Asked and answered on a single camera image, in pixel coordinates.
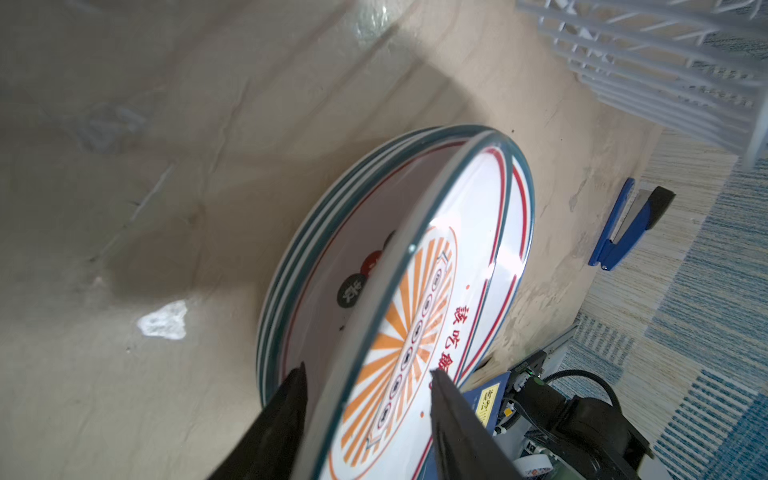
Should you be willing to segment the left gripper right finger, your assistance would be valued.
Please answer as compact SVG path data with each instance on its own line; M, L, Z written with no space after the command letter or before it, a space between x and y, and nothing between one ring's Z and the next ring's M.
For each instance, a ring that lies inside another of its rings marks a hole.
M439 479L522 479L469 403L441 370L431 371L431 425Z

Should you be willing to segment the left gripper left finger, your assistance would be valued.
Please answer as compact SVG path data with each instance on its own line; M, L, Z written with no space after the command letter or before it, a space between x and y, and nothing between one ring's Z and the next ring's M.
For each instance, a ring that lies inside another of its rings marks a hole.
M291 370L212 479L288 479L304 434L308 383L304 365Z

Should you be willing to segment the white round plate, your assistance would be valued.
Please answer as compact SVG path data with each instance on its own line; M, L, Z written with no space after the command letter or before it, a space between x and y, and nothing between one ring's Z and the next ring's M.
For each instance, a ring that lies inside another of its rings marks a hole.
M278 263L262 303L257 336L256 379L263 405L268 403L280 385L285 336L292 308L321 253L351 214L354 192L390 154L438 129L433 126L412 130L371 150L324 192L295 232Z
M438 127L388 156L352 196L349 217L331 238L292 308L282 356L282 378L301 362L323 378L359 294L391 236L429 184L465 143L488 132L477 124ZM496 272L457 382L463 384L486 355L518 291L533 238L535 194L528 159L504 136L500 148L512 159L512 199L500 236Z
M457 380L497 268L514 157L485 131L415 203L367 281L313 411L296 479L413 479L427 458L431 377Z

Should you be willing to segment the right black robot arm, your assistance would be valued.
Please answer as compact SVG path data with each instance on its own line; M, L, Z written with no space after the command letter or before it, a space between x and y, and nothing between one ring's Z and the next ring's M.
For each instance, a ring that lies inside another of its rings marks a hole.
M568 377L593 381L609 400L566 397L552 383ZM649 441L623 415L613 388L592 372L531 376L512 388L511 402L530 423L526 438L585 479L639 479L641 467L656 458Z

